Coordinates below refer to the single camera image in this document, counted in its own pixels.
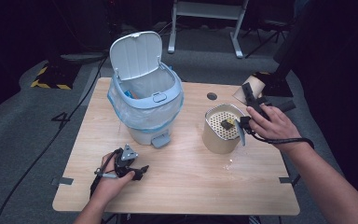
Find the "perforated lid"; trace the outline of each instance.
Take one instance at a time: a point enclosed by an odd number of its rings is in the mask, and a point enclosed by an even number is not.
[[[162,52],[161,37],[151,31],[126,35],[110,48],[110,60],[121,80],[147,75],[158,69]]]

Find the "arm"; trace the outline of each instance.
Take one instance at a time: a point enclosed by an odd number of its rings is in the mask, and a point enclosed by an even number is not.
[[[261,105],[269,116],[264,119],[250,106],[252,117],[249,124],[256,133],[265,138],[298,138],[300,134],[292,121],[281,110]],[[310,191],[312,198],[329,223],[358,223],[358,191],[307,143],[275,145],[286,153]]]
[[[103,157],[102,164],[105,163],[109,155],[110,154]],[[115,168],[114,160],[115,158],[110,160],[105,170],[110,171]],[[124,186],[126,186],[127,183],[129,183],[132,180],[134,175],[135,172],[131,171],[127,173],[125,176],[118,179],[103,177],[100,180],[100,183],[98,184],[91,198],[89,199],[89,202],[83,208],[83,210],[81,211],[80,215],[76,218],[74,223],[100,224],[105,207],[109,204],[110,201],[116,198],[116,196],[120,193],[121,189],[123,189]]]

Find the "person's left hand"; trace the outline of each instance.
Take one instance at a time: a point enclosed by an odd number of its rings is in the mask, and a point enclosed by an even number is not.
[[[102,165],[107,161],[112,153],[103,156]],[[116,155],[113,156],[113,158],[107,163],[106,168],[104,169],[105,172],[113,171],[115,169],[115,158]],[[110,201],[112,201],[112,199],[116,198],[124,186],[126,186],[134,176],[135,172],[131,171],[125,176],[117,179],[102,177],[100,183],[91,196],[91,200],[107,205]]]

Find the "hole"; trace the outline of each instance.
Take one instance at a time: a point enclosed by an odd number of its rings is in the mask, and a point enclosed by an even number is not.
[[[213,92],[209,92],[208,94],[206,94],[206,97],[208,97],[208,99],[210,100],[216,100],[217,99],[217,95]]]

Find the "black chair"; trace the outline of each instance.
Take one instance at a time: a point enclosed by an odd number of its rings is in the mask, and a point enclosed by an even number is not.
[[[258,49],[267,44],[273,37],[276,37],[275,42],[281,35],[285,39],[283,32],[288,32],[292,29],[295,23],[295,9],[293,0],[274,1],[274,3],[259,4],[257,13],[257,25],[254,29],[257,30],[258,38],[261,43],[260,34],[258,29],[264,31],[274,31],[274,33],[262,42],[257,48],[249,52],[245,58],[248,58]],[[252,30],[249,29],[242,37],[246,37]]]

